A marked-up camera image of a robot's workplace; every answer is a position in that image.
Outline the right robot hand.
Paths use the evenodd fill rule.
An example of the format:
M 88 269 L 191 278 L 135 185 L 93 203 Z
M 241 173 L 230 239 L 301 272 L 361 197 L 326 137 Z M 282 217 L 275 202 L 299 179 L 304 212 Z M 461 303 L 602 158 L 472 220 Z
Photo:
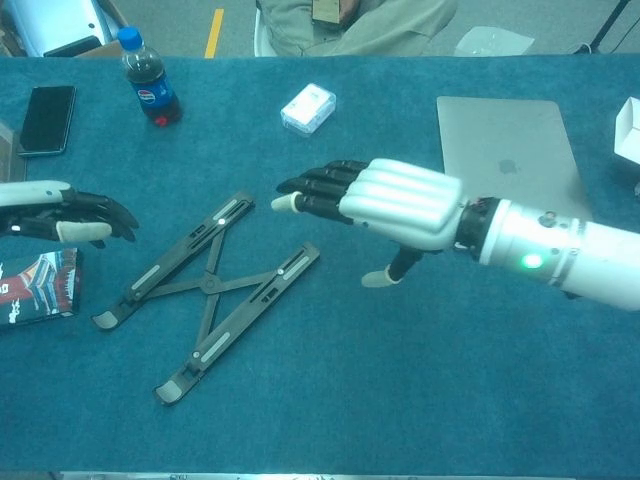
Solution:
M 341 160 L 281 182 L 271 208 L 361 226 L 399 245 L 367 288 L 399 284 L 427 252 L 453 247 L 467 198 L 459 179 L 393 159 Z

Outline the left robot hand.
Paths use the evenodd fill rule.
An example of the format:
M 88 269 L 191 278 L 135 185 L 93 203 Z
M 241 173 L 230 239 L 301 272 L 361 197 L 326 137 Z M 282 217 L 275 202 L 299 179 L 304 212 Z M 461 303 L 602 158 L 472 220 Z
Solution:
M 135 240 L 139 223 L 116 200 L 75 189 L 57 180 L 1 185 L 1 235 L 88 242 L 97 248 L 109 237 Z

